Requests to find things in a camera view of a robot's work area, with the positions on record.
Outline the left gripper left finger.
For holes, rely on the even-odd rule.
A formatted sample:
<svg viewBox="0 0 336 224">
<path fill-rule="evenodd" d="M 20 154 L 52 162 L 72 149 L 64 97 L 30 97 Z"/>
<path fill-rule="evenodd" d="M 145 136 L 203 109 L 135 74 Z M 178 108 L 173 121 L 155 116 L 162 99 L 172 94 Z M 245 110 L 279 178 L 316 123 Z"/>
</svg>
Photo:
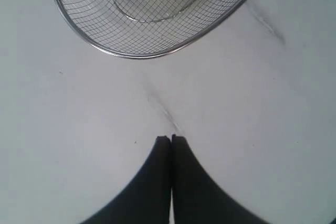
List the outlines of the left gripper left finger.
<svg viewBox="0 0 336 224">
<path fill-rule="evenodd" d="M 148 158 L 128 185 L 83 223 L 169 223 L 171 161 L 170 139 L 157 137 Z"/>
</svg>

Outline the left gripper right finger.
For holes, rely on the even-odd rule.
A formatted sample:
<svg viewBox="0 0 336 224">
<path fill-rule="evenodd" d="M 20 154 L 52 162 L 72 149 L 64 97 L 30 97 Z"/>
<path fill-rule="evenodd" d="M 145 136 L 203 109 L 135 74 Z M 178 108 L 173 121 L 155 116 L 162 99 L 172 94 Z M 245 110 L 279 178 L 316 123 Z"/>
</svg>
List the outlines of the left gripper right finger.
<svg viewBox="0 0 336 224">
<path fill-rule="evenodd" d="M 266 223 L 212 180 L 186 138 L 173 135 L 171 146 L 175 223 Z"/>
</svg>

